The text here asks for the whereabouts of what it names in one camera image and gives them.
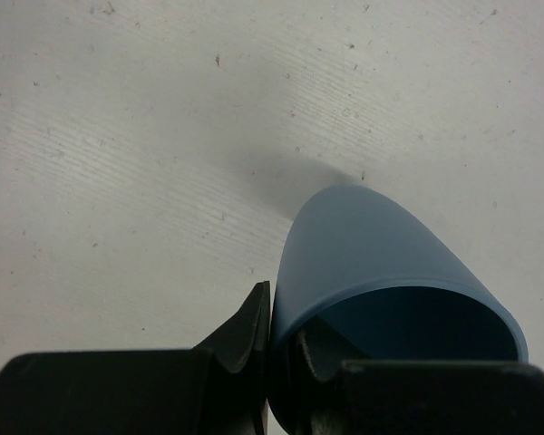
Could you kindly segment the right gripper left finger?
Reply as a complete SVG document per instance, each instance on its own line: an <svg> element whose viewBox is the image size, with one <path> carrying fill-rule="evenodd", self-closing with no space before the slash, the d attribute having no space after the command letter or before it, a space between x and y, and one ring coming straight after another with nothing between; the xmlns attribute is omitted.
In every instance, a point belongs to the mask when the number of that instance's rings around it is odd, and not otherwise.
<svg viewBox="0 0 544 435"><path fill-rule="evenodd" d="M189 349L26 353L0 371L0 434L263 434L270 285Z"/></svg>

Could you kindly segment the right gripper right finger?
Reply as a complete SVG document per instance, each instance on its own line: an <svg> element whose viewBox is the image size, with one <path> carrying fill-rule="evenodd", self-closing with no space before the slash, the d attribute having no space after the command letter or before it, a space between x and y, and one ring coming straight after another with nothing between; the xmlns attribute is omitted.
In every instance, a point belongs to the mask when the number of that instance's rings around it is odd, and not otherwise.
<svg viewBox="0 0 544 435"><path fill-rule="evenodd" d="M520 362L343 359L292 344L295 434L544 434L544 372Z"/></svg>

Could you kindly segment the light blue plastic cup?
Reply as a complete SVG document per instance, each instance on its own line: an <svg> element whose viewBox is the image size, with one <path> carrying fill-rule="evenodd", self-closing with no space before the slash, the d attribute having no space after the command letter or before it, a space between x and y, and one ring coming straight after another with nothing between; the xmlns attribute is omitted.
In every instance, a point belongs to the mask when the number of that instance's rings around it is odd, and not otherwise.
<svg viewBox="0 0 544 435"><path fill-rule="evenodd" d="M296 214L277 274L268 402L296 425L289 344L321 320L376 360L529 359L513 315L417 217L369 188L324 188Z"/></svg>

